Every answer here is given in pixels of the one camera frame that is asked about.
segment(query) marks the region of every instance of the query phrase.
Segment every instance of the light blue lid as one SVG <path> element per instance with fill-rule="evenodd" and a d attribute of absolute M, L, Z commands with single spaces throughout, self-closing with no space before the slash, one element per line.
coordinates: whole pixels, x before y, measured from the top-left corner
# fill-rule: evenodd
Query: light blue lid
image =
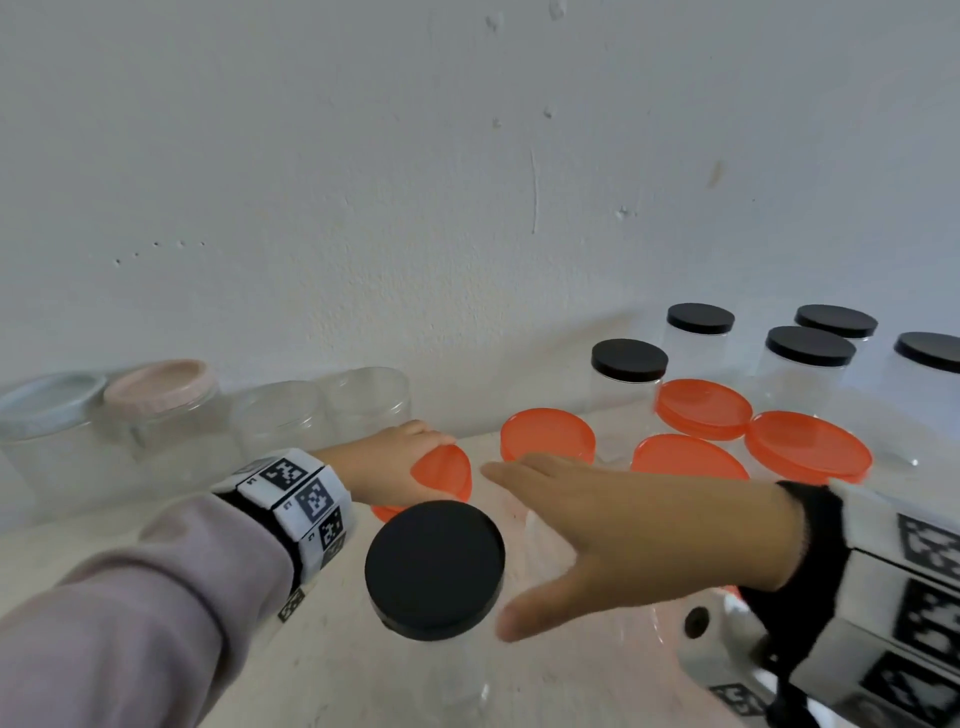
<path fill-rule="evenodd" d="M 27 440 L 84 423 L 107 377 L 89 372 L 42 376 L 0 396 L 0 440 Z"/>

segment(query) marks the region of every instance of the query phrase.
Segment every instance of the wristband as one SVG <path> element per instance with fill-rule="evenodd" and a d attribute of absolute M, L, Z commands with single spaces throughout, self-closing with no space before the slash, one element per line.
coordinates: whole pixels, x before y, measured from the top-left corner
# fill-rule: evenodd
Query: wristband
<path fill-rule="evenodd" d="M 293 563 L 290 596 L 257 636 L 266 632 L 269 640 L 355 530 L 350 493 L 331 467 L 301 449 L 278 450 L 254 460 L 212 490 L 266 528 Z"/>

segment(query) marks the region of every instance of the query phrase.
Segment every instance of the person's left hand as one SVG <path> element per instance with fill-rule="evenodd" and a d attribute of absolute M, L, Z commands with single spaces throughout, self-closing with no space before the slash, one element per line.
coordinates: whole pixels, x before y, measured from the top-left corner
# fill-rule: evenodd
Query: person's left hand
<path fill-rule="evenodd" d="M 430 429 L 422 420 L 412 420 L 363 440 L 311 454 L 333 468 L 354 501 L 406 507 L 452 497 L 421 485 L 410 475 L 410 469 L 430 450 L 455 442 L 452 435 Z"/>

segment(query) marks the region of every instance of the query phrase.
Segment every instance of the person's right hand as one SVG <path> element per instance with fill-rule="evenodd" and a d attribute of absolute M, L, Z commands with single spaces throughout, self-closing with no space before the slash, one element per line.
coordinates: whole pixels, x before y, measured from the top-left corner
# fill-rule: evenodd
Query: person's right hand
<path fill-rule="evenodd" d="M 712 586 L 774 591 L 802 556 L 803 508 L 773 483 L 621 473 L 544 454 L 481 472 L 577 552 L 566 574 L 504 607 L 505 642 Z"/>

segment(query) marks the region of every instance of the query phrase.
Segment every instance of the black screw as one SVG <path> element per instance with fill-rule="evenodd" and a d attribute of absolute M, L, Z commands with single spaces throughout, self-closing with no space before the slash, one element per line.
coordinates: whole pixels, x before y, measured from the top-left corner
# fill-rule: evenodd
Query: black screw
<path fill-rule="evenodd" d="M 694 607 L 684 619 L 684 634 L 691 640 L 704 636 L 710 626 L 710 612 L 707 607 Z"/>

